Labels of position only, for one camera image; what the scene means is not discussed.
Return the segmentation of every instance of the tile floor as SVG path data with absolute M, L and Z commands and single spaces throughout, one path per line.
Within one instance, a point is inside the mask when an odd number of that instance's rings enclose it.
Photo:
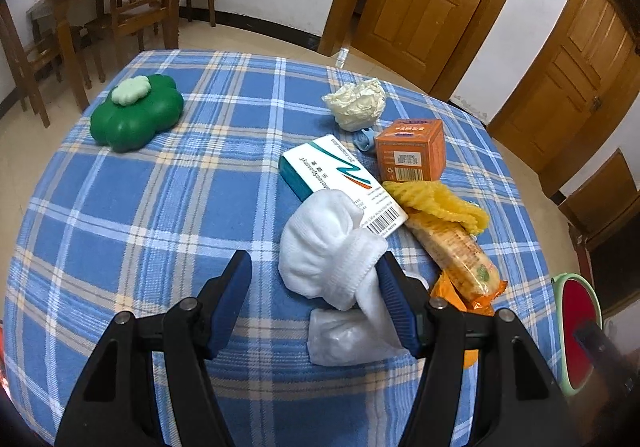
M 153 38 L 151 35 L 149 31 L 146 48 L 160 48 L 162 38 Z M 343 50 L 329 58 L 264 35 L 229 26 L 211 28 L 205 22 L 187 23 L 182 19 L 180 48 L 258 53 L 337 66 L 420 91 L 405 78 L 354 48 Z M 100 51 L 109 81 L 117 72 L 115 55 L 108 44 L 102 44 Z M 131 38 L 130 56 L 135 55 L 135 51 L 136 40 Z M 86 58 L 93 82 L 93 88 L 87 91 L 91 101 L 102 89 L 102 84 L 97 80 L 89 52 L 86 53 Z M 22 112 L 20 104 L 15 104 L 0 119 L 0 317 L 4 313 L 4 286 L 8 264 L 22 215 L 47 162 L 80 117 L 66 80 L 58 83 L 52 75 L 41 83 L 40 90 L 49 112 L 49 128 L 44 129 L 40 118 L 30 110 Z M 540 240 L 549 272 L 556 274 L 578 271 L 578 260 L 571 245 L 566 219 L 542 193 L 536 174 L 500 144 L 498 148 L 503 153 L 511 175 L 520 189 Z

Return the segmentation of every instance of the yellow packaged snack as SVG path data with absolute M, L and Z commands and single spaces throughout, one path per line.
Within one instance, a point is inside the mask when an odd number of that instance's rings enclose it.
M 424 212 L 407 210 L 405 223 L 440 268 L 469 308 L 489 306 L 507 286 L 497 268 L 469 233 L 457 222 L 444 221 Z

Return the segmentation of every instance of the orange snack wrapper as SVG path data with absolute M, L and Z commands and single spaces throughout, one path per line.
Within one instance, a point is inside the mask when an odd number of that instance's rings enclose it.
M 458 292 L 454 288 L 449 275 L 447 275 L 446 271 L 443 271 L 440 274 L 440 277 L 434 284 L 433 289 L 431 289 L 431 297 L 442 297 L 444 300 L 452 304 L 456 309 L 461 312 L 471 312 L 478 313 L 480 315 L 493 316 L 494 308 L 489 305 L 483 308 L 473 310 L 466 307 L 465 303 L 460 299 Z M 465 351 L 465 360 L 463 363 L 463 367 L 467 369 L 468 367 L 473 366 L 478 361 L 478 350 L 466 350 Z

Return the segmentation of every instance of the dining table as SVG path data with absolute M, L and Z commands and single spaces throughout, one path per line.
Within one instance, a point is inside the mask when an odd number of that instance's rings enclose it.
M 84 91 L 84 82 L 74 41 L 72 38 L 71 26 L 67 18 L 69 8 L 75 0 L 37 0 L 28 10 L 27 17 L 31 21 L 31 29 L 33 31 L 34 40 L 39 40 L 38 19 L 52 15 L 56 23 L 56 33 L 58 43 L 60 44 L 60 53 L 66 66 L 66 76 L 74 94 L 79 109 L 85 110 L 89 106 L 86 92 Z M 104 0 L 95 0 L 96 17 L 104 15 Z M 171 33 L 163 34 L 165 47 L 178 47 L 178 0 L 173 1 L 170 5 L 170 18 L 175 19 L 173 23 L 169 23 Z
M 140 150 L 118 154 L 91 137 L 90 116 L 121 80 L 173 77 L 184 112 Z M 53 155 L 34 190 L 10 262 L 4 313 L 9 388 L 27 423 L 53 442 L 76 380 L 113 316 L 167 311 L 219 276 L 237 249 L 253 278 L 228 345 L 206 362 L 238 447 L 396 446 L 423 361 L 405 354 L 347 367 L 312 364 L 312 309 L 278 273 L 279 240 L 300 200 L 278 173 L 282 154 L 332 134 L 380 177 L 322 96 L 361 75 L 260 55 L 195 50 L 140 53 L 98 95 Z M 381 81 L 385 109 L 440 119 L 447 166 L 441 181 L 490 216 L 478 244 L 506 291 L 494 301 L 521 319 L 559 376 L 560 340 L 545 259 L 518 189 L 479 120 L 457 107 Z M 402 226 L 389 250 L 433 286 L 440 270 Z M 452 445 L 464 445 L 478 365 L 463 374 Z M 165 442 L 178 445 L 164 360 L 154 381 Z

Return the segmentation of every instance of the door handle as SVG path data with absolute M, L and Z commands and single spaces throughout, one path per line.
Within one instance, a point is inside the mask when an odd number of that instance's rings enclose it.
M 594 96 L 593 100 L 591 101 L 591 107 L 590 107 L 590 111 L 591 112 L 596 112 L 597 110 L 599 110 L 602 107 L 602 100 L 600 99 L 599 96 Z

